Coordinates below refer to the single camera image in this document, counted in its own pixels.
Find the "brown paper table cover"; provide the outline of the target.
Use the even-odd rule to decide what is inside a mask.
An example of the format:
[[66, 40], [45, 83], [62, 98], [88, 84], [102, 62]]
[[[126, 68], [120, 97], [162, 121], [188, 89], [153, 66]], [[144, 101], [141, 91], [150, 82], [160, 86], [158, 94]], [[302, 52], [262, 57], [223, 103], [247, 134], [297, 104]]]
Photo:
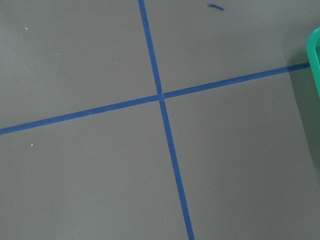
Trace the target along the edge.
[[317, 0], [3, 0], [3, 240], [317, 240]]

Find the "green plastic tray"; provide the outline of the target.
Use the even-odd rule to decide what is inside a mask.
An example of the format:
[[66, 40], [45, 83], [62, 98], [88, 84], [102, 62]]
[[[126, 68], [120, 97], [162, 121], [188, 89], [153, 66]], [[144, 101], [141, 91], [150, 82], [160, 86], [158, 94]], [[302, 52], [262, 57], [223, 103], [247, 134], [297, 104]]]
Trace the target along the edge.
[[306, 52], [316, 91], [318, 96], [320, 96], [320, 28], [317, 28], [310, 34], [306, 44]]

